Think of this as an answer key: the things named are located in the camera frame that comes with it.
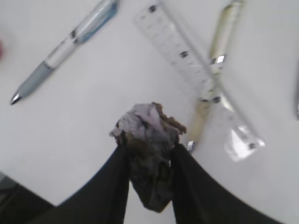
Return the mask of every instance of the ballpoint pen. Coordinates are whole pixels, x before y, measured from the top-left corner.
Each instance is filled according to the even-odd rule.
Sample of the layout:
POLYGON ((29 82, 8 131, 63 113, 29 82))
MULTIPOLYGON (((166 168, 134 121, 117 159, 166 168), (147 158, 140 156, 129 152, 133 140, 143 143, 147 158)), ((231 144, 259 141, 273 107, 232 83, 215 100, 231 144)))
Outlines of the ballpoint pen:
POLYGON ((13 105, 30 95, 80 45, 88 41, 117 12, 119 0, 102 0, 18 88, 13 105))
MULTIPOLYGON (((226 6, 218 20, 216 32, 213 37, 211 49, 210 49, 210 69, 215 78, 217 79, 223 67, 223 62, 227 55, 229 41, 231 40, 234 28, 236 27, 238 17, 240 15, 241 8, 244 2, 240 0, 232 0, 231 3, 226 6)), ((198 99, 195 106, 195 116, 192 120, 191 131, 188 136, 188 150, 192 151, 196 147, 196 143, 199 141, 203 132, 206 120, 209 115, 209 108, 211 101, 217 103, 220 101, 219 97, 215 97, 212 100, 198 99)))
POLYGON ((210 49, 210 65, 213 74, 219 73, 222 69, 243 6, 244 1, 232 0, 221 13, 210 49))

